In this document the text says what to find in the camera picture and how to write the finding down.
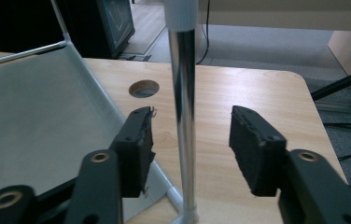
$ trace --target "chrome rod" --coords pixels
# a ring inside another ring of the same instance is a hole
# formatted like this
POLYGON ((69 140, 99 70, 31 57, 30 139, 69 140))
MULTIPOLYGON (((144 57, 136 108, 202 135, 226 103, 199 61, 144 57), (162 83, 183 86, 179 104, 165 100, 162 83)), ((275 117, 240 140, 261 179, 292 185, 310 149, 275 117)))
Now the chrome rod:
POLYGON ((27 57, 27 56, 30 56, 30 55, 33 55, 33 54, 42 53, 42 52, 53 50, 53 49, 59 49, 59 48, 65 47, 66 45, 67 44, 65 43, 65 41, 61 41, 59 43, 52 44, 52 45, 47 45, 47 46, 42 47, 42 48, 30 49, 30 50, 26 50, 24 52, 11 54, 11 55, 8 55, 8 56, 1 57, 0 58, 0 63, 9 62, 9 61, 12 61, 12 60, 16 60, 16 59, 19 59, 19 58, 27 57))
POLYGON ((62 14, 61 14, 61 12, 60 12, 60 10, 59 10, 59 7, 57 6, 56 1, 55 1, 55 0, 50 0, 50 2, 51 2, 51 4, 52 4, 52 7, 53 7, 53 9, 54 9, 54 13, 56 14, 57 22, 59 23, 60 28, 62 29, 63 34, 68 34, 67 28, 65 27, 65 23, 64 23, 62 14))
MULTIPOLYGON (((196 219, 195 200, 195 45, 194 30, 169 31, 184 215, 196 219)), ((188 223, 197 220, 188 219, 188 223)))

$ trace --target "gray carpet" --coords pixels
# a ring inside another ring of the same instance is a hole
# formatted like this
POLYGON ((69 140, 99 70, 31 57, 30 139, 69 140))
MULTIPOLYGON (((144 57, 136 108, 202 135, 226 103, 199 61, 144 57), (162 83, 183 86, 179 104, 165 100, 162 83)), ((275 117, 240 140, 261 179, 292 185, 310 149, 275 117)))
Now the gray carpet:
MULTIPOLYGON (((333 31, 209 26, 210 49, 202 64, 270 70, 286 70, 302 75, 310 91, 346 77, 328 48, 333 31)), ((197 50, 199 61, 205 41, 197 50)), ((150 62, 169 63, 167 32, 150 52, 150 62)), ((351 87, 322 99, 324 102, 350 104, 351 87)), ((351 114, 319 111, 323 122, 351 122, 351 114)), ((351 154, 351 132, 327 128, 338 157, 351 154)), ((351 185, 351 159, 341 161, 351 185)))

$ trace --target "computer tower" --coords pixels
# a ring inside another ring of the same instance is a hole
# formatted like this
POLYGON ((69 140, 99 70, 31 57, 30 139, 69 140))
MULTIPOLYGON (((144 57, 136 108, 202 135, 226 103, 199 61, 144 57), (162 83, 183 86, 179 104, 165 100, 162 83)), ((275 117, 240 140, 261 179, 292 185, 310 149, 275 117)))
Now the computer tower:
POLYGON ((57 0, 82 57, 117 59, 134 35, 129 0, 57 0))
MULTIPOLYGON (((117 59, 134 34, 129 0, 57 0, 78 52, 117 59)), ((50 0, 0 0, 0 51, 21 52, 63 40, 50 0)))

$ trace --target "metal pole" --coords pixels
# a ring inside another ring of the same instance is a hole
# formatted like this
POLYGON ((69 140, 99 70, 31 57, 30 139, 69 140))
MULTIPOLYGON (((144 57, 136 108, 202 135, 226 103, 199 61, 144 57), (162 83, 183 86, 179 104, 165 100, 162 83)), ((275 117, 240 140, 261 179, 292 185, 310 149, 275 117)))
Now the metal pole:
POLYGON ((175 114, 183 210, 173 223, 196 223, 195 200, 195 28, 198 0, 164 0, 172 56, 175 114))
POLYGON ((194 30, 169 31, 175 114, 185 214, 196 213, 195 201, 195 47, 194 30))

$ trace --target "table surface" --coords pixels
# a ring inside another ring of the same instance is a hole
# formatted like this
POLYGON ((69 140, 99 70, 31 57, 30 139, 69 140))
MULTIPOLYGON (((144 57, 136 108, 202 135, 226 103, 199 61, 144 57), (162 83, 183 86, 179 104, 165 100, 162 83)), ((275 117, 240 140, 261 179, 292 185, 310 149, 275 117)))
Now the table surface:
MULTIPOLYGON (((156 160, 181 188, 171 66, 85 59, 125 115, 151 105, 156 160), (157 94, 134 98, 137 81, 158 82, 157 94)), ((228 147, 233 105, 259 112, 288 140, 287 149, 320 153, 344 179, 330 140, 303 78, 285 71, 196 66, 196 189, 200 223, 282 223, 277 198, 257 198, 239 171, 228 147)), ((168 223, 177 212, 167 198, 128 223, 168 223)))

